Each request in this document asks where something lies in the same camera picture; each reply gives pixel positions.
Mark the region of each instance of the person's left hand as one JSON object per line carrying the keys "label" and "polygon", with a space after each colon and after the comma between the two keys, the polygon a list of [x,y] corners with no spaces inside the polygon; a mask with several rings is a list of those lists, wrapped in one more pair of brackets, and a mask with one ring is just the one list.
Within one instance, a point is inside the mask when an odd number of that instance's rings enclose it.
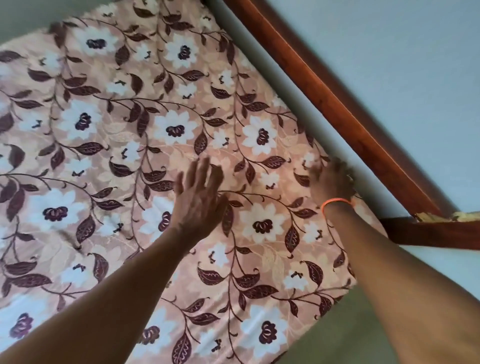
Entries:
{"label": "person's left hand", "polygon": [[187,240],[193,243],[191,247],[210,235],[222,220],[228,205],[226,194],[217,196],[223,181],[223,170],[220,166],[212,167],[205,186],[209,168],[209,157],[202,159],[200,163],[193,161],[188,168],[185,184],[183,172],[180,172],[175,180],[174,191],[177,198],[169,228],[186,234]]}

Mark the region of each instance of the person's right arm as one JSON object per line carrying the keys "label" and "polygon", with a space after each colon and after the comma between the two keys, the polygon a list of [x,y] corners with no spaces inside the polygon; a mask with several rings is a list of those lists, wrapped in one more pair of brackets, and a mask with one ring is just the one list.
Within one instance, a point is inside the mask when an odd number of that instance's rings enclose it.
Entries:
{"label": "person's right arm", "polygon": [[[354,193],[339,160],[312,167],[310,181],[319,206]],[[480,363],[475,297],[384,237],[349,204],[332,202],[324,212],[401,363]]]}

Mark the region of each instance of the reddish-brown wood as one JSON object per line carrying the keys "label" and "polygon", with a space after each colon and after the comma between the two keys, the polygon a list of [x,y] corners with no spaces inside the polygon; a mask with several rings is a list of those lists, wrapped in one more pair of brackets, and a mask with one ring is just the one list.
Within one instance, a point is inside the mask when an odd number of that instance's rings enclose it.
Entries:
{"label": "reddish-brown wood", "polygon": [[264,0],[225,3],[410,214],[456,210]]}
{"label": "reddish-brown wood", "polygon": [[397,244],[480,250],[480,221],[426,223],[384,218],[380,222]]}

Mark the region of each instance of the pink fabric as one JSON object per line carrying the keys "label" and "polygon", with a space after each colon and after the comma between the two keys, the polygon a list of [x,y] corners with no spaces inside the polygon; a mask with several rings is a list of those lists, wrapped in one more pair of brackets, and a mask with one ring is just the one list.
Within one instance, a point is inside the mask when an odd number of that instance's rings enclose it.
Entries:
{"label": "pink fabric", "polygon": [[230,206],[129,363],[269,363],[355,284],[309,198],[328,157],[200,2],[125,0],[0,49],[0,350],[160,236],[199,155]]}

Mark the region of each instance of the person's right hand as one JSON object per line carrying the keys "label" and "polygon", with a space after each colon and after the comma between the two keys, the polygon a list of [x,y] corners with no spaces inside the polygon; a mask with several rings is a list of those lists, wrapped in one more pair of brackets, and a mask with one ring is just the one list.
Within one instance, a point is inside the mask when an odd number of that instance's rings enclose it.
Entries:
{"label": "person's right hand", "polygon": [[325,167],[317,162],[309,168],[310,194],[314,202],[321,206],[331,198],[351,200],[355,194],[353,181],[347,174],[347,164],[338,158],[332,158]]}

